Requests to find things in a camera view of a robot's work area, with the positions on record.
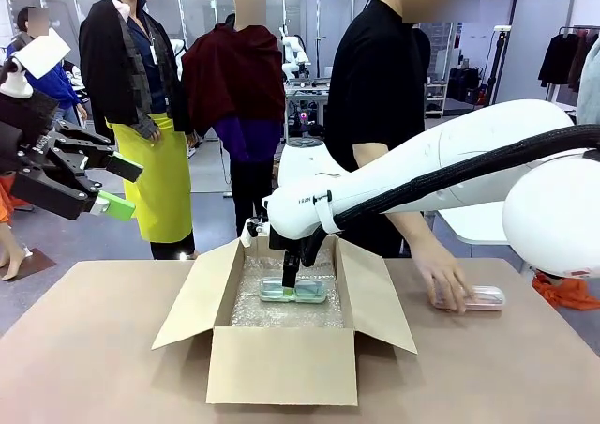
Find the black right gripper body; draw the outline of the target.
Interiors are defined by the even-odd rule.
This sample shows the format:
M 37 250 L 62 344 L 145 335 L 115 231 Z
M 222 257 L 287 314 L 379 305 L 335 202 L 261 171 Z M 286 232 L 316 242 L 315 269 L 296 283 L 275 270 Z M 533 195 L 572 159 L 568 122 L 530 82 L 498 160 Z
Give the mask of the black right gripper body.
M 300 265 L 311 267 L 328 233 L 317 228 L 309 236 L 290 239 L 280 235 L 275 229 L 269 232 L 269 248 L 284 253 L 283 265 L 298 268 Z

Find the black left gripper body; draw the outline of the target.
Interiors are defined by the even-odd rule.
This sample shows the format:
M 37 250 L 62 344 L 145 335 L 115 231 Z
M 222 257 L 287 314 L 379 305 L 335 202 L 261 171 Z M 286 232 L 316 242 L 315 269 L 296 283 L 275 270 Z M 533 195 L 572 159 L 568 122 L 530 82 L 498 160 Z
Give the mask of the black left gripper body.
M 56 102 L 1 96 L 1 174 L 13 177 L 9 195 L 68 220 L 90 210 L 90 136 L 53 119 Z

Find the person's left hand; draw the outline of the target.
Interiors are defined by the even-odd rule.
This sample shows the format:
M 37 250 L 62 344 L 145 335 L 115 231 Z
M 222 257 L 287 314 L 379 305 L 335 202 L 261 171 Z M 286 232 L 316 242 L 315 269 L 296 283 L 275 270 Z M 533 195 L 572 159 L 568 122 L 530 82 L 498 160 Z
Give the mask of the person's left hand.
M 458 260 L 445 247 L 414 247 L 412 260 L 426 283 L 432 305 L 441 295 L 448 310 L 459 314 L 466 311 L 466 300 L 473 295 L 473 289 Z

